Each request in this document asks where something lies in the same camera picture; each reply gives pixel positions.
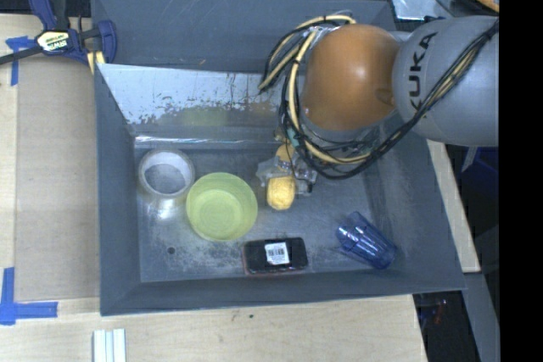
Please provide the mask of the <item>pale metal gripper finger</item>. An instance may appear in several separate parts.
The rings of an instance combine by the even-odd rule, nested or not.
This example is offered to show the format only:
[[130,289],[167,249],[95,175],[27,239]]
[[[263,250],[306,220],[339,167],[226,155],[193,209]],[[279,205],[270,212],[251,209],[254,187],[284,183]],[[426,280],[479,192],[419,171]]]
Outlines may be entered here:
[[316,184],[318,173],[311,168],[296,168],[295,182],[298,195],[310,196]]
[[255,174],[261,183],[267,183],[270,178],[278,176],[277,170],[277,158],[271,158],[258,163]]

